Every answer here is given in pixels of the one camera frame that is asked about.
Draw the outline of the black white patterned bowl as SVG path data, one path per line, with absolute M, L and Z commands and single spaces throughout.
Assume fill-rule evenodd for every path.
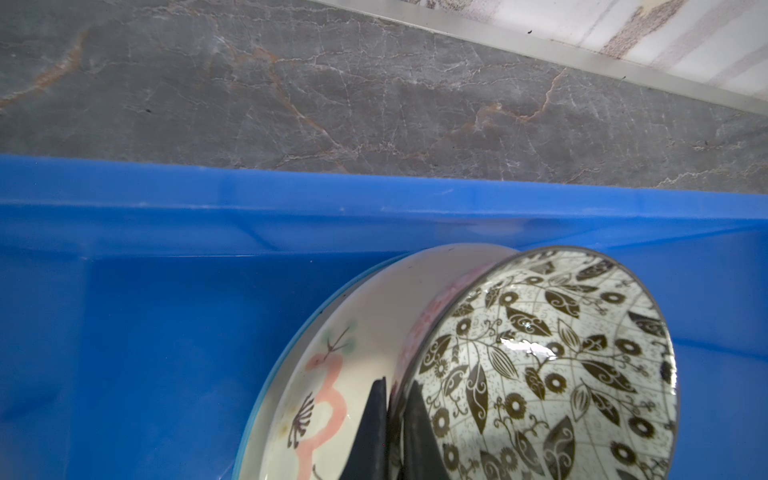
M 389 475 L 420 401 L 451 479 L 665 479 L 678 429 L 674 347 L 636 274 L 550 246 L 482 266 L 418 320 L 395 370 Z

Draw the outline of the cream floral plate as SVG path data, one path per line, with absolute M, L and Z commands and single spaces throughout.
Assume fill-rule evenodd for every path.
M 235 479 L 338 479 L 374 381 L 395 381 L 426 328 L 513 249 L 452 244 L 375 265 L 331 295 L 290 340 L 243 434 Z

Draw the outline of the blue plastic bin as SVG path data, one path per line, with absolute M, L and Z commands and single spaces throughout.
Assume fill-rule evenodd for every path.
M 678 357 L 674 479 L 767 475 L 763 195 L 1 159 L 1 475 L 230 476 L 325 299 L 406 252 L 576 245 L 634 271 Z

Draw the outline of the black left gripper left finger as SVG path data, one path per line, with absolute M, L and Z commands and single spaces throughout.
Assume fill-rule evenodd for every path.
M 373 382 L 340 480 L 388 478 L 386 379 Z

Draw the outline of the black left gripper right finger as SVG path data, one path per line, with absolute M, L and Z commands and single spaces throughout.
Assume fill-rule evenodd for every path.
M 403 415 L 401 477 L 405 480 L 448 480 L 421 387 L 411 385 Z

